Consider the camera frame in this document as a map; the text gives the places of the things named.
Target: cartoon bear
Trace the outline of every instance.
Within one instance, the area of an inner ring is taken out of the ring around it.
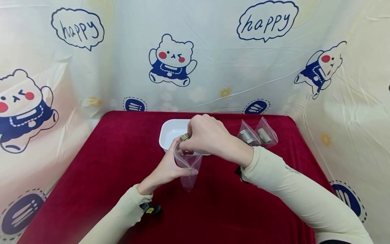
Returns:
[[[21,153],[30,138],[57,123],[53,91],[37,87],[23,69],[0,78],[0,91],[0,145],[9,153]]]
[[[305,82],[310,85],[313,99],[316,99],[321,90],[328,88],[333,74],[341,66],[341,51],[346,44],[346,41],[342,41],[329,50],[316,52],[307,62],[306,68],[295,78],[294,83]]]
[[[177,42],[170,34],[163,35],[159,47],[149,52],[149,62],[153,69],[149,78],[154,83],[172,82],[185,87],[190,84],[188,75],[198,64],[192,59],[194,44],[191,41]]]

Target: red velvet cloth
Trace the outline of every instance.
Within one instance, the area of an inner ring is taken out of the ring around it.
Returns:
[[[241,119],[255,128],[261,118],[212,115],[233,135],[238,134]],[[129,187],[160,162],[162,124],[192,116],[126,111],[104,115],[18,244],[78,243]],[[331,191],[294,121],[286,116],[264,117],[279,137],[270,151]],[[145,214],[121,243],[314,243],[313,231],[304,222],[277,197],[241,182],[234,174],[236,168],[216,156],[203,157],[194,189],[187,193],[177,179],[156,190],[153,201],[163,213]]]

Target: fabric backdrop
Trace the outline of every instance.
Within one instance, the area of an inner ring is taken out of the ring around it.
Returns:
[[[289,115],[386,243],[389,13],[380,0],[0,1],[0,243],[110,110]]]

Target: beige sleeve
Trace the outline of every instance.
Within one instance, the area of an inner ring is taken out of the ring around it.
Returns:
[[[139,207],[152,200],[131,187],[113,207],[79,242],[79,244],[116,244],[125,232],[141,220],[144,211]]]
[[[300,219],[314,229],[316,243],[342,240],[372,244],[356,214],[334,194],[285,164],[262,147],[254,147],[249,167],[241,169],[243,180],[279,197]]]

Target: plastic bag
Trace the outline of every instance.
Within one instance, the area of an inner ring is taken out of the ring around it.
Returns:
[[[278,144],[278,136],[269,126],[267,120],[262,117],[253,130],[244,120],[241,121],[240,132],[237,135],[243,142],[249,146],[262,146],[270,148]]]
[[[244,120],[241,120],[241,128],[237,137],[249,146],[261,146],[259,135]]]
[[[183,151],[180,150],[179,144],[180,142],[176,144],[174,151],[174,159],[176,165],[180,168],[196,169],[199,171],[203,155],[197,152],[194,152],[192,155],[185,155]],[[195,185],[196,178],[197,175],[182,176],[180,177],[181,185],[186,191],[190,192]]]
[[[267,120],[262,117],[257,124],[255,131],[260,137],[261,146],[270,148],[278,144],[278,136],[275,131],[269,126]]]

